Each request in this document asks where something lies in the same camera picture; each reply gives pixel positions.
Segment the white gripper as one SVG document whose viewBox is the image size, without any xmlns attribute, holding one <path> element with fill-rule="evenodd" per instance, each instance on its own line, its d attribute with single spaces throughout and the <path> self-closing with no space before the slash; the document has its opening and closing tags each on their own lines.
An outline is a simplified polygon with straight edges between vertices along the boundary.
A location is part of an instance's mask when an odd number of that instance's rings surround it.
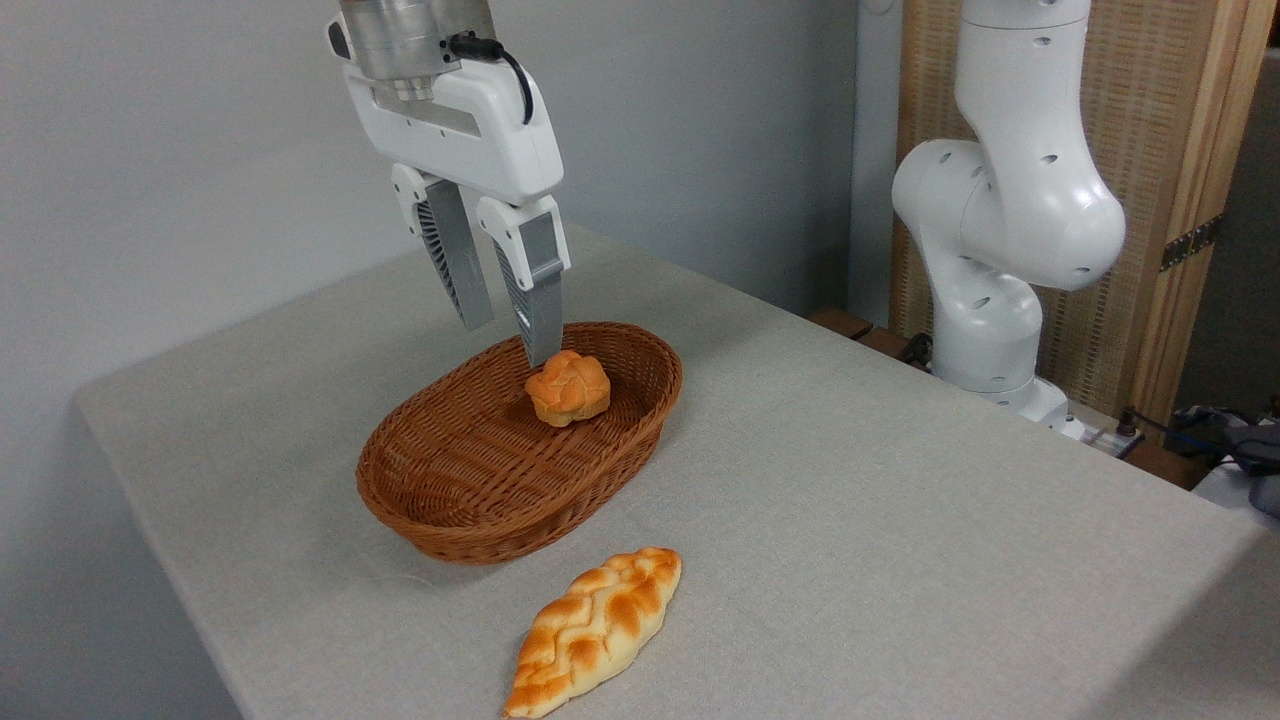
<svg viewBox="0 0 1280 720">
<path fill-rule="evenodd" d="M 343 74 L 372 146 L 398 161 L 390 181 L 404 222 L 465 328 L 476 331 L 494 313 L 457 184 L 486 195 L 477 200 L 477 218 L 495 246 L 529 365 L 558 354 L 561 279 L 571 260 L 558 204 L 548 193 L 564 168 L 539 88 L 530 86 L 535 110 L 525 124 L 524 95 L 506 64 L 463 60 L 434 78 L 428 101 L 413 102 L 362 77 L 355 64 L 344 64 Z"/>
</svg>

